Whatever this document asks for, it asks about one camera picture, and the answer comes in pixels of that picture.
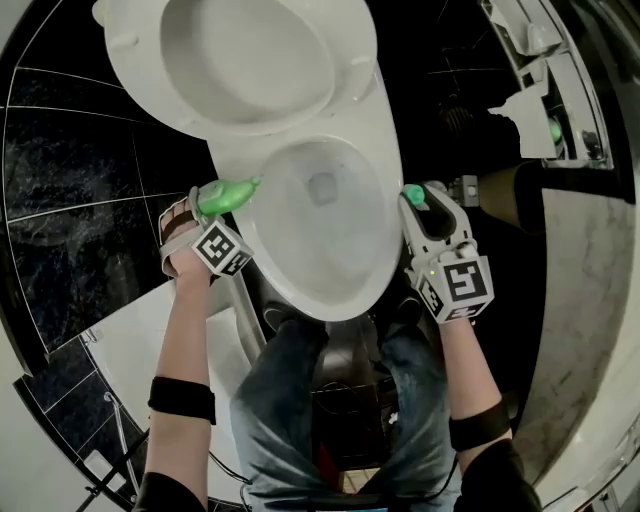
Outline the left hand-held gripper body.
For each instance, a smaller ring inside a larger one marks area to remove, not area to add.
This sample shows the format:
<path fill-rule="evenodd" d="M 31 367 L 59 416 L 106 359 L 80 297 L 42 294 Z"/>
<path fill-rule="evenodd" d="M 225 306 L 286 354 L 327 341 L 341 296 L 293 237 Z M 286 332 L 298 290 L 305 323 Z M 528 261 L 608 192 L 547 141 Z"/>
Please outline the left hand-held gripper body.
<path fill-rule="evenodd" d="M 253 257 L 252 250 L 246 245 L 240 234 L 228 227 L 223 215 L 244 205 L 251 194 L 243 187 L 216 187 L 216 199 L 209 226 L 201 226 L 191 232 L 184 233 L 171 244 L 162 245 L 160 220 L 167 210 L 158 217 L 158 228 L 161 240 L 160 258 L 164 274 L 176 278 L 169 264 L 168 256 L 181 245 L 190 242 L 191 249 L 216 278 L 233 276 Z"/>

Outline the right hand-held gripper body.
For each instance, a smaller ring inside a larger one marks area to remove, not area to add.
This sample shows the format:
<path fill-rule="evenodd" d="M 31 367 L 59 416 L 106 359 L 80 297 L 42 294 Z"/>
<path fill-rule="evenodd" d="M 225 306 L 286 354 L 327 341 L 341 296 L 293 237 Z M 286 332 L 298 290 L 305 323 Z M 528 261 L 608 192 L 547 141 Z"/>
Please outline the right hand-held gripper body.
<path fill-rule="evenodd" d="M 476 317 L 495 298 L 488 258 L 473 239 L 430 258 L 414 258 L 405 273 L 438 324 Z"/>

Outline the person's left hand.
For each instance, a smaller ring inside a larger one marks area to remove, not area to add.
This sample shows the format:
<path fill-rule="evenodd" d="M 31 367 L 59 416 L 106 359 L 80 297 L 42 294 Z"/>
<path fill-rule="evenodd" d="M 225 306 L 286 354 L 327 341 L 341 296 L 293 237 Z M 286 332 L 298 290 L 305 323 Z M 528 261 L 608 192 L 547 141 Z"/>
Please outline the person's left hand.
<path fill-rule="evenodd" d="M 187 199 L 175 203 L 167 210 L 160 220 L 162 245 L 171 244 L 174 239 L 184 233 L 199 228 L 194 219 L 191 206 Z M 168 256 L 168 261 L 176 278 L 201 277 L 209 279 L 210 272 L 205 264 L 191 249 L 191 243 L 185 243 Z"/>

